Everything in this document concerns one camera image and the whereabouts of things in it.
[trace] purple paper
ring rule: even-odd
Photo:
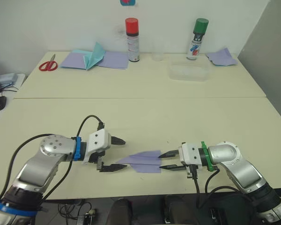
[[[117,163],[130,164],[138,173],[160,173],[160,150],[144,151],[121,159]]]
[[[228,48],[224,48],[218,52],[207,53],[206,56],[218,66],[237,65],[237,61],[232,58]]]
[[[130,164],[138,173],[160,173],[159,165]]]
[[[83,60],[84,55],[85,54],[83,53],[70,52],[59,67],[85,69],[85,64]]]
[[[128,54],[123,52],[106,52],[104,58],[97,63],[100,67],[126,69],[128,67]]]

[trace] white table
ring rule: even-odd
[[[264,97],[190,98],[190,99],[15,99],[0,120],[0,191],[7,165],[17,146],[41,133],[75,136],[81,121],[89,114],[99,116],[114,136],[126,146],[107,150],[104,162],[117,160],[146,150],[166,152],[181,142],[214,145],[223,140],[237,144],[273,188],[281,188],[281,117]],[[97,127],[95,120],[85,123],[81,137]],[[12,178],[38,150],[40,140],[29,143],[18,154]],[[163,165],[179,163],[163,160]],[[61,163],[49,189],[67,169]],[[201,191],[211,173],[198,171]],[[233,185],[222,170],[210,183],[210,189]],[[195,193],[185,171],[144,174],[131,167],[102,173],[96,165],[74,162],[69,176],[50,199],[74,199],[129,195]]]
[[[17,74],[17,75],[18,75],[18,78],[14,84],[14,87],[16,87],[17,89],[20,89],[26,76],[25,76],[25,74]],[[9,88],[8,90],[18,91],[16,88]],[[6,105],[5,105],[4,109],[0,110],[0,117],[6,111],[6,108],[10,105],[10,102],[14,99],[15,95],[16,95],[16,92],[12,92],[12,91],[3,92],[3,96],[6,97]]]
[[[169,57],[153,61],[142,54],[139,62],[129,62],[128,69],[94,67],[88,71],[58,68],[41,72],[38,66],[56,54],[60,64],[69,52],[48,52],[17,93],[16,98],[215,98],[265,97],[262,89],[241,62],[229,67],[211,66],[206,82],[178,81],[169,78]]]

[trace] spray can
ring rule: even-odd
[[[196,21],[195,28],[193,29],[193,40],[189,45],[186,57],[189,60],[196,60],[201,48],[202,39],[206,32],[209,21],[207,19],[199,18]]]
[[[131,62],[138,62],[140,60],[139,21],[136,18],[127,18],[125,23],[128,42],[128,58]]]

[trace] green clamp ring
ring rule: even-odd
[[[212,172],[214,170],[214,168],[212,166],[212,163],[211,163],[208,151],[207,151],[207,147],[206,147],[204,142],[201,142],[201,144],[202,144],[202,149],[204,151],[205,158],[206,158],[206,161],[207,161],[207,169],[208,169],[208,171]]]

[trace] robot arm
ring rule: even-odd
[[[260,219],[268,223],[281,220],[281,198],[258,170],[242,157],[235,144],[222,142],[207,149],[204,142],[200,148],[193,144],[182,143],[178,150],[164,153],[160,158],[177,154],[183,166],[166,165],[161,168],[186,169],[188,178],[196,178],[197,168],[207,166],[209,171],[213,171],[213,165],[220,164],[236,187],[252,200]]]
[[[43,202],[43,193],[54,178],[60,162],[97,163],[100,172],[112,172],[126,165],[104,165],[102,156],[111,144],[125,144],[112,137],[104,128],[89,135],[88,142],[80,137],[50,135],[40,143],[39,151],[29,159],[0,200],[0,225],[27,225]]]

